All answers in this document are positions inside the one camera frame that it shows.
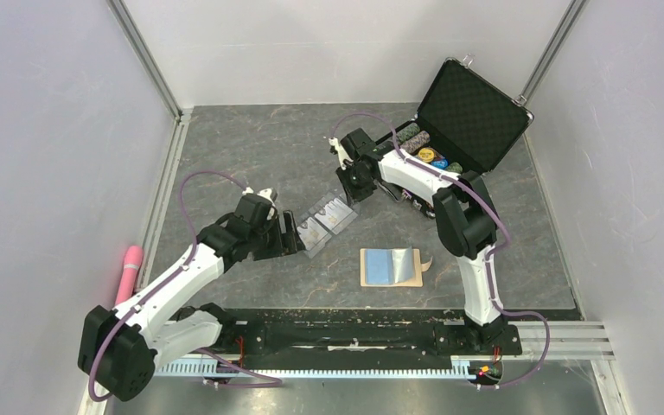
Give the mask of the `clear sleeve with credit cards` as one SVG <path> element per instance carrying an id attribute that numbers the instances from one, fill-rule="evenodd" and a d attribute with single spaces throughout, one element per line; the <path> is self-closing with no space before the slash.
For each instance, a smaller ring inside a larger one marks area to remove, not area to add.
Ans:
<path id="1" fill-rule="evenodd" d="M 297 221 L 297 232 L 304 254 L 314 258 L 336 236 L 342 233 L 358 213 L 348 204 L 344 192 L 328 192 Z"/>

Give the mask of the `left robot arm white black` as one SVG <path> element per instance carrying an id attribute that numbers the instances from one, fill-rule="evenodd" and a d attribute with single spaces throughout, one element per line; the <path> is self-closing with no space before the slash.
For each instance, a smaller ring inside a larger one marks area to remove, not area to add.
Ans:
<path id="1" fill-rule="evenodd" d="M 83 322 L 78 367 L 89 378 L 89 395 L 100 402 L 128 401 L 157 369 L 211 347 L 230 350 L 237 329 L 213 312 L 198 309 L 170 319 L 200 289 L 234 265 L 292 255 L 304 249 L 290 210 L 280 211 L 272 189 L 247 190 L 234 211 L 202 228 L 182 256 L 152 283 L 107 309 L 89 311 Z"/>

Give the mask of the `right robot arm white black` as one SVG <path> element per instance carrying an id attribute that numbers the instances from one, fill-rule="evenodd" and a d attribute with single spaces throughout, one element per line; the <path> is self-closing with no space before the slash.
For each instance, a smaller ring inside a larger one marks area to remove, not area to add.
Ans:
<path id="1" fill-rule="evenodd" d="M 405 153 L 393 142 L 376 143 L 361 129 L 329 140 L 339 166 L 336 174 L 356 203 L 383 184 L 402 188 L 433 210 L 437 236 L 456 257 L 465 291 L 464 339 L 486 353 L 507 327 L 494 271 L 497 230 L 494 204 L 479 176 L 461 178 Z"/>

